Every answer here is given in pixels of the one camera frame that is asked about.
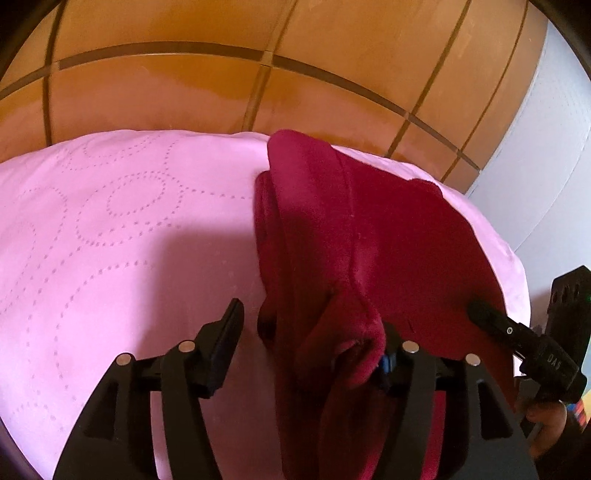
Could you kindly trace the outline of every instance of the finger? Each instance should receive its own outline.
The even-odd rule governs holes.
[[[530,455],[534,459],[538,459],[558,442],[566,425],[566,416],[566,406],[560,402],[536,404],[528,408],[527,419],[542,424],[542,429],[530,446]]]

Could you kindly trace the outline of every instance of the orange wall tile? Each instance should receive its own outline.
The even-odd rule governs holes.
[[[478,174],[477,169],[460,158],[443,183],[460,193],[466,193],[478,177]]]
[[[412,163],[440,180],[456,159],[456,153],[425,130],[410,124],[392,158]]]
[[[411,111],[465,3],[299,0],[277,54],[340,75]]]
[[[288,0],[68,0],[55,59],[145,41],[202,41],[264,50]]]
[[[417,116],[461,147],[501,80],[526,0],[473,0]]]
[[[530,87],[544,46],[548,19],[529,5],[523,32],[501,85],[464,152],[484,168],[515,118]]]
[[[12,60],[4,77],[0,80],[0,89],[45,65],[47,42],[56,12],[57,7],[47,14],[39,25],[37,25],[37,28],[29,35],[29,38]]]
[[[0,100],[0,162],[46,146],[42,83],[36,80]]]
[[[364,97],[299,73],[273,69],[254,123],[265,134],[282,128],[383,155],[404,122]]]
[[[173,54],[117,57],[50,77],[53,141],[98,131],[239,131],[258,71],[247,60]]]

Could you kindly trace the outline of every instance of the silver screw head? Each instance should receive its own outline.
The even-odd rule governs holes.
[[[124,367],[129,362],[131,362],[131,355],[128,354],[128,353],[122,353],[122,354],[120,354],[120,355],[117,356],[117,358],[115,359],[115,362],[120,367]]]
[[[178,349],[182,353],[189,353],[195,350],[195,342],[192,340],[185,340],[184,342],[179,343]]]
[[[419,346],[417,342],[413,342],[412,340],[407,340],[402,344],[402,349],[406,353],[417,353]]]
[[[475,353],[469,353],[466,355],[466,363],[473,367],[480,365],[480,357]]]

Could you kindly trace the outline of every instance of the pink bedsheet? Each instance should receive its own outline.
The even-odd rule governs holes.
[[[224,388],[202,401],[206,426],[224,478],[282,478],[272,372],[256,336],[264,291],[252,195],[268,168],[266,141],[116,131],[0,164],[0,416],[44,478],[118,353],[164,353],[235,296],[245,330]],[[412,165],[339,149],[435,182]],[[437,185],[472,224],[508,314],[529,324],[519,259],[461,194]],[[166,479],[161,418],[152,423]]]

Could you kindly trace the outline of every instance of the red towel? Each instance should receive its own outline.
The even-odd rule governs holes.
[[[512,357],[466,317],[473,296],[504,311],[471,226],[423,180],[403,180],[280,131],[256,180],[255,223],[267,298],[259,334],[275,360],[288,480],[369,480],[394,401],[368,384],[382,321],[433,355],[478,354],[512,404]],[[438,397],[423,479],[436,476]]]

